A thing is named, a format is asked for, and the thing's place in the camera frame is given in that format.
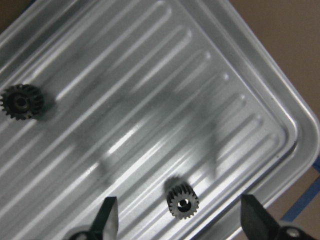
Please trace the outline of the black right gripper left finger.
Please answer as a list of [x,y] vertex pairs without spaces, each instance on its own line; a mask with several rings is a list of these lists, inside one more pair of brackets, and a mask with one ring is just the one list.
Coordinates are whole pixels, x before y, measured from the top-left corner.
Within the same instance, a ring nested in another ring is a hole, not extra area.
[[115,240],[119,229],[118,199],[106,197],[90,227],[95,240]]

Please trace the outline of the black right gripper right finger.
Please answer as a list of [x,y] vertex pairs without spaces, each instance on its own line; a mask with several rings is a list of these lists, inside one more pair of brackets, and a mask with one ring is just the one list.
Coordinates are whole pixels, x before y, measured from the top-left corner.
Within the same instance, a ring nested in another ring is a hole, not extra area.
[[281,226],[252,194],[242,194],[241,228],[249,240],[281,240]]

